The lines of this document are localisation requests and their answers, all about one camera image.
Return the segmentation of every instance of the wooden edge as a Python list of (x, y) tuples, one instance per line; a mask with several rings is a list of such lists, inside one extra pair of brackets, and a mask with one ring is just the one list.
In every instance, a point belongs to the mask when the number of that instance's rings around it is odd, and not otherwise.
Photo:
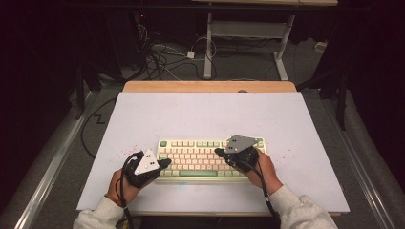
[(129, 81), (124, 93), (294, 93), (289, 81)]

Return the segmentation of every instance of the handheld device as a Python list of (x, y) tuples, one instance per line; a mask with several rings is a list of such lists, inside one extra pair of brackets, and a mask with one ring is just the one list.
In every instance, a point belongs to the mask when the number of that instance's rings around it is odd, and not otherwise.
[(225, 159), (228, 165), (238, 167), (246, 173), (256, 166), (259, 154), (253, 145), (258, 142), (257, 138), (234, 135), (224, 149), (217, 148), (215, 153)]
[(160, 171), (166, 169), (172, 162), (170, 158), (157, 160), (150, 149), (146, 153), (140, 151), (133, 156), (135, 159), (131, 159), (125, 166), (125, 176), (128, 182), (137, 188), (156, 179), (160, 175)]

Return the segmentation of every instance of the keyboard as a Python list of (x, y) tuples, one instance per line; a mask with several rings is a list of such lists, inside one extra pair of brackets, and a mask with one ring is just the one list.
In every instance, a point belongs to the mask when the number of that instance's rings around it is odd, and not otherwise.
[[(265, 141), (259, 141), (254, 147), (266, 153)], [(172, 163), (162, 170), (156, 181), (166, 182), (249, 182), (247, 177), (231, 166), (214, 152), (216, 148), (225, 148), (226, 140), (161, 140), (158, 145), (157, 159), (170, 158)]]

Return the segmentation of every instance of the hand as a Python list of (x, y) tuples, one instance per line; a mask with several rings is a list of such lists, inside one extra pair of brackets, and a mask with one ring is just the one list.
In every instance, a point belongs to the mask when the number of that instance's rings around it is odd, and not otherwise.
[[(113, 177), (111, 178), (110, 187), (108, 188), (108, 193), (107, 193), (108, 198), (120, 207), (122, 207), (122, 206), (121, 206), (121, 201), (119, 200), (118, 195), (120, 195), (119, 179), (121, 178), (121, 172), (122, 172), (122, 169), (114, 172)], [(126, 178), (124, 178), (123, 179), (123, 191), (124, 191), (125, 201), (127, 203), (130, 203), (137, 196), (140, 189), (129, 184), (128, 180)]]
[[(257, 149), (257, 153), (259, 154), (258, 163), (256, 163), (255, 169), (261, 173), (263, 173), (263, 177), (265, 179), (267, 192), (271, 195), (276, 192), (279, 188), (283, 186), (283, 183), (278, 179), (276, 175), (276, 170), (274, 169), (274, 164), (270, 159), (270, 156), (266, 155), (265, 153), (261, 152)], [(262, 188), (262, 181), (259, 179), (257, 174), (250, 170), (249, 172), (245, 173), (245, 175), (249, 178), (252, 184)]]

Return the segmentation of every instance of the table surface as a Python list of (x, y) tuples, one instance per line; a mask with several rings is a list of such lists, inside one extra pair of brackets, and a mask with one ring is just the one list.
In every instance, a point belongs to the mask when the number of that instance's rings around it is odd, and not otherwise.
[(304, 5), (304, 6), (336, 6), (337, 0), (193, 0), (207, 3), (247, 3), (270, 5)]
[[(236, 93), (239, 90), (249, 93)], [(231, 135), (263, 137), (279, 178), (293, 192), (309, 195), (330, 213), (350, 211), (303, 97), (290, 82), (265, 81), (128, 82), (77, 209), (94, 209), (108, 187), (109, 175), (125, 158), (148, 148), (155, 152), (160, 139)], [(250, 183), (153, 182), (129, 208), (144, 216), (269, 215), (262, 191)]]

